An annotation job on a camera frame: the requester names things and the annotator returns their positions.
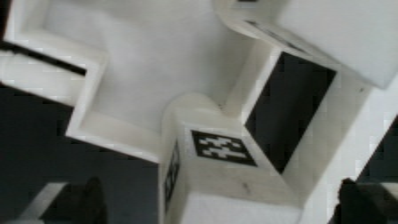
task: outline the dark opening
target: dark opening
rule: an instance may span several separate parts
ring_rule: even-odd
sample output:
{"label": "dark opening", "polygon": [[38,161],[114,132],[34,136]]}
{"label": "dark opening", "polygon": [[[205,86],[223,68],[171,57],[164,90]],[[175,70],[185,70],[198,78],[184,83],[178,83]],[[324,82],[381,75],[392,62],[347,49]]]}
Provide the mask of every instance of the dark opening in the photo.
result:
{"label": "dark opening", "polygon": [[337,71],[283,53],[248,119],[248,129],[283,172]]}

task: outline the black surface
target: black surface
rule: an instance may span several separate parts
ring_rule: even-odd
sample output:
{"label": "black surface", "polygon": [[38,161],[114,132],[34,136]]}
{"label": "black surface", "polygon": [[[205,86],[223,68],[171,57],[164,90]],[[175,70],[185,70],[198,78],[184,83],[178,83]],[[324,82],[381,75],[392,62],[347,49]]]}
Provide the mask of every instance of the black surface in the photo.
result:
{"label": "black surface", "polygon": [[72,108],[0,87],[0,223],[15,219],[50,182],[100,177],[109,223],[159,223],[159,166],[72,140]]}
{"label": "black surface", "polygon": [[45,223],[107,223],[107,205],[102,181],[91,178],[86,185],[68,184],[42,216]]}
{"label": "black surface", "polygon": [[11,2],[13,0],[0,1],[0,39],[4,39],[4,33],[8,28]]}
{"label": "black surface", "polygon": [[168,170],[168,177],[164,182],[166,212],[169,211],[175,187],[178,182],[180,168],[182,168],[182,158],[180,158],[178,143],[177,143],[177,148],[175,148],[173,157],[171,157],[171,165]]}
{"label": "black surface", "polygon": [[193,131],[193,138],[200,157],[249,166],[258,166],[246,144],[239,138],[232,138],[200,131]]}
{"label": "black surface", "polygon": [[246,123],[280,172],[290,161],[335,75],[331,69],[283,53]]}
{"label": "black surface", "polygon": [[398,183],[398,118],[379,144],[358,182]]}
{"label": "black surface", "polygon": [[388,224],[398,222],[398,201],[379,183],[344,181],[335,224]]}

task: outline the black floor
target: black floor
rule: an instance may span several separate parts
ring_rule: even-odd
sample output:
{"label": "black floor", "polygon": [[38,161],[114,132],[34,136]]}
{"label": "black floor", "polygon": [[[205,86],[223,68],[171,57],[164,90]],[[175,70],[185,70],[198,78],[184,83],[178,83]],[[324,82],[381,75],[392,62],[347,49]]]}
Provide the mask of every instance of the black floor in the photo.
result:
{"label": "black floor", "polygon": [[49,182],[98,176],[109,223],[157,223],[157,165],[65,137],[72,108],[0,86],[0,223]]}

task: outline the white partition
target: white partition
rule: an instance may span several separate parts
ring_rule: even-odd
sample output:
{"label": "white partition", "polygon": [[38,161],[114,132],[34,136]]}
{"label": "white partition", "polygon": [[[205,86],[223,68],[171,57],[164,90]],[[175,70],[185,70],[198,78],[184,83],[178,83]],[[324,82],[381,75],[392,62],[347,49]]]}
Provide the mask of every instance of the white partition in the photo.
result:
{"label": "white partition", "polygon": [[[193,101],[209,107],[193,109]],[[239,119],[214,105],[207,97],[189,95],[169,107],[161,223],[296,224],[297,196]]]}
{"label": "white partition", "polygon": [[223,20],[239,32],[294,46],[345,75],[388,87],[398,73],[395,0],[258,0],[251,7],[237,0],[216,2]]}
{"label": "white partition", "polygon": [[[207,9],[207,13],[210,12],[214,13],[212,11],[214,9],[212,7],[209,7],[212,6],[210,3],[201,5],[201,7],[205,7]],[[106,113],[98,111],[98,106],[95,104],[102,95],[100,86],[102,86],[104,75],[106,75],[106,71],[109,67],[109,53],[98,50],[97,48],[93,48],[88,44],[82,44],[81,42],[77,42],[72,38],[66,38],[61,35],[58,35],[47,29],[45,23],[49,19],[50,4],[52,4],[50,0],[38,0],[38,1],[15,0],[13,1],[6,41],[17,44],[18,46],[26,47],[27,49],[31,49],[43,55],[50,56],[58,60],[65,61],[72,65],[84,68],[88,73],[86,73],[86,77],[79,78],[79,85],[74,85],[74,86],[68,85],[68,82],[63,81],[65,79],[56,80],[56,77],[50,78],[50,76],[47,76],[49,73],[36,74],[40,76],[38,81],[40,80],[43,80],[43,82],[47,81],[49,86],[50,85],[54,87],[59,86],[59,88],[56,88],[59,92],[65,91],[70,93],[72,100],[68,102],[66,100],[63,101],[58,97],[54,97],[59,94],[56,94],[52,91],[50,92],[31,91],[31,92],[38,94],[40,96],[43,96],[45,98],[75,106],[74,118],[72,118],[68,133],[66,133],[70,137],[127,153],[129,155],[138,156],[139,158],[150,160],[152,162],[159,162],[161,156],[162,156],[161,130],[152,129],[146,127],[146,125],[136,124],[134,122],[127,121],[127,119],[122,119],[118,116],[113,115],[113,113]],[[248,39],[248,41],[244,42],[248,42],[246,46],[251,46],[251,43],[255,43],[251,39]],[[264,41],[257,43],[257,46],[260,46],[262,49],[257,49],[255,47],[251,58],[249,59],[244,58],[244,61],[248,61],[248,66],[244,67],[242,65],[244,71],[242,73],[235,71],[237,73],[241,73],[237,85],[232,81],[235,80],[235,77],[230,77],[230,74],[221,75],[221,77],[226,78],[226,82],[223,80],[216,80],[217,82],[209,81],[209,83],[205,83],[207,79],[203,81],[198,79],[198,77],[191,78],[193,79],[191,82],[194,81],[200,88],[207,89],[207,91],[212,86],[214,90],[210,89],[209,92],[210,92],[210,95],[214,95],[214,97],[217,98],[217,101],[219,101],[217,103],[221,104],[221,106],[225,106],[225,101],[230,102],[228,103],[230,105],[226,106],[226,112],[232,113],[232,116],[241,116],[239,115],[241,112],[251,110],[251,107],[257,101],[257,96],[260,94],[258,88],[255,88],[255,86],[260,85],[257,80],[260,79],[264,80],[262,82],[265,82],[267,76],[269,76],[267,72],[273,69],[273,63],[278,57],[274,55],[278,55],[281,52],[280,47],[274,47]],[[241,55],[241,57],[246,57],[244,52],[248,50],[244,49],[244,46],[241,47],[232,45],[232,47],[237,47],[237,50],[233,51],[235,54],[237,55],[244,54]],[[201,63],[203,62],[198,61],[194,62],[193,65],[198,66]],[[22,79],[31,77],[24,72],[18,72],[18,74]],[[74,74],[66,73],[65,77],[68,80],[70,79],[75,80]],[[26,81],[20,82],[24,83],[24,86],[15,85],[13,87],[24,90],[38,88],[38,85],[34,85],[34,83],[31,83],[29,81],[27,82]],[[223,85],[221,87],[225,89],[223,93],[217,92],[219,91],[217,83]],[[228,93],[230,87],[226,88],[226,85],[237,86],[235,89],[232,90],[232,94]],[[125,106],[130,108],[130,110],[136,110],[136,107],[141,107],[139,104],[125,105]],[[150,119],[150,115],[145,116],[143,119],[138,117],[136,119],[130,119],[130,120],[136,120],[136,121],[143,120],[141,121],[143,124],[155,123],[153,121],[150,122],[145,119]]]}
{"label": "white partition", "polygon": [[398,115],[398,79],[386,90],[338,75],[283,173],[303,203],[301,224],[328,223],[342,180],[360,177]]}

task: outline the qr-like tag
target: qr-like tag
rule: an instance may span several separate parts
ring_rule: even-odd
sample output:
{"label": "qr-like tag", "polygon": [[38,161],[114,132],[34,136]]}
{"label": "qr-like tag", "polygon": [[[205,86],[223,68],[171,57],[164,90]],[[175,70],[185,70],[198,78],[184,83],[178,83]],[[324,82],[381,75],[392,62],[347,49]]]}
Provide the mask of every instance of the qr-like tag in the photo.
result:
{"label": "qr-like tag", "polygon": [[198,156],[257,166],[244,141],[200,131],[193,131]]}

